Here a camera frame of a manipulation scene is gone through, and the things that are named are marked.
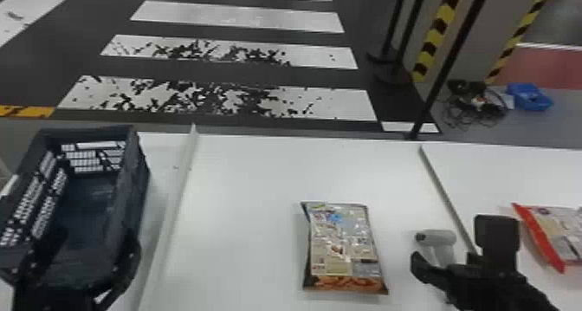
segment metal pole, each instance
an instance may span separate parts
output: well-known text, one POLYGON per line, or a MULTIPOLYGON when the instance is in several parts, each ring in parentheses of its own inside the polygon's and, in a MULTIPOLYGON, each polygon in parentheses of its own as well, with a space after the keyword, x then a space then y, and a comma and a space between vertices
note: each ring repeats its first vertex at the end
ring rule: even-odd
POLYGON ((412 31, 417 23, 418 14, 420 14, 420 9, 423 8, 424 0, 414 0, 414 5, 412 6, 411 16, 408 17, 408 23, 406 24, 406 29, 402 35, 402 41, 400 42, 400 48, 398 48, 398 55, 396 55, 396 63, 391 69, 391 75, 397 75, 400 69, 400 63, 404 59, 404 54, 408 48, 408 43, 411 41, 412 31))
POLYGON ((396 6, 394 7, 394 12, 392 12, 392 19, 390 20, 390 27, 388 28, 388 33, 382 45, 382 55, 387 55, 390 46, 392 45, 392 38, 394 38, 394 32, 396 32, 396 26, 398 26, 398 19, 400 19, 400 14, 402 13, 402 6, 404 5, 404 0, 397 0, 396 6))
POLYGON ((376 63, 388 63, 390 59, 388 52, 392 45, 392 38, 394 38, 394 33, 396 32, 396 27, 398 26, 398 20, 400 20, 400 14, 402 13, 402 6, 404 5, 404 0, 396 0, 396 5, 394 6, 394 11, 392 12, 392 19, 390 20, 390 26, 388 27, 388 32, 386 33, 386 38, 384 39, 384 44, 382 44, 382 49, 380 51, 380 57, 368 52, 368 58, 376 63))
POLYGON ((437 100, 437 96, 441 92, 444 83, 447 81, 447 77, 449 76, 450 70, 455 65, 456 58, 459 55, 459 52, 461 52, 462 46, 465 44, 467 36, 469 36, 469 33, 473 28, 473 25, 475 24, 477 17, 481 13, 481 10, 485 5, 486 1, 487 0, 473 1, 471 9, 469 10, 467 17, 465 18, 465 21, 462 23, 461 29, 459 30, 459 34, 457 35, 455 42, 453 43, 453 47, 450 49, 450 53, 447 56, 447 59, 444 61, 443 67, 441 68, 441 71, 438 73, 435 83, 433 84, 432 89, 430 90, 429 97, 426 99, 426 102, 424 103, 423 111, 420 113, 417 122, 414 124, 414 127, 407 136, 409 140, 416 140, 418 138, 420 128, 423 126, 426 117, 430 114, 430 110, 432 109, 432 106, 435 104, 435 100, 437 100))

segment product image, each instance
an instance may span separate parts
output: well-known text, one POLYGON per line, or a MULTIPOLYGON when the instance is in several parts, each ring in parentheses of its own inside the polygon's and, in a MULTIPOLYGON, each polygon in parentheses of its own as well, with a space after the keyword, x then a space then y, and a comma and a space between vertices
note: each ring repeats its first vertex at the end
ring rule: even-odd
POLYGON ((582 210, 513 204, 542 256, 560 273, 582 264, 582 210))
POLYGON ((388 294, 362 204, 301 203, 310 223, 304 289, 388 294))

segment stanchion base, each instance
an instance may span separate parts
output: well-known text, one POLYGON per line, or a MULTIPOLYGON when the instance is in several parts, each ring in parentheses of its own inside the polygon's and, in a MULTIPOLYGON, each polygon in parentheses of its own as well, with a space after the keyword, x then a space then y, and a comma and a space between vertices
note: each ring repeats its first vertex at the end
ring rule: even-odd
POLYGON ((411 74, 402 66, 398 66, 397 73, 392 73, 390 69, 379 68, 374 73, 374 78, 388 85, 404 86, 412 83, 411 74))
POLYGON ((380 52, 376 53, 372 51, 367 51, 365 53, 365 57, 368 58, 370 62, 376 64, 392 64, 396 61, 396 55, 396 52, 393 50, 390 50, 387 55, 382 55, 380 52))

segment black floor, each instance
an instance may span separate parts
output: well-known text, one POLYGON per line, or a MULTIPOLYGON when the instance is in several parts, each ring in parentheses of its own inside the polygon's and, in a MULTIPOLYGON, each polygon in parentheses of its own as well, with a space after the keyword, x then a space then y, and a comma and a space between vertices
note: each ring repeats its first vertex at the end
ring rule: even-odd
POLYGON ((57 107, 82 75, 203 82, 277 84, 296 87, 362 88, 367 90, 375 121, 273 119, 253 114, 216 116, 207 113, 87 111, 57 108, 52 119, 259 126, 382 132, 382 121, 413 122, 423 105, 412 86, 387 87, 373 79, 365 52, 382 41, 394 0, 165 0, 220 3, 262 8, 337 11, 345 34, 306 33, 276 29, 232 29, 217 26, 133 22, 130 17, 145 0, 67 0, 0 48, 0 104, 57 107), (285 42, 350 46, 359 71, 284 68, 261 64, 213 64, 139 60, 100 55, 116 34, 204 36, 221 40, 285 42))

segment red floor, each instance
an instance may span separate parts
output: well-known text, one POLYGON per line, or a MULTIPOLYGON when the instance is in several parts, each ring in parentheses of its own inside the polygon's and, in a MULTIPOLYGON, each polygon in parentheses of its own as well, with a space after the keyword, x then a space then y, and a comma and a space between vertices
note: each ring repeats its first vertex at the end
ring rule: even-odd
POLYGON ((495 84, 533 82, 538 87, 582 89, 582 51, 517 48, 495 84))

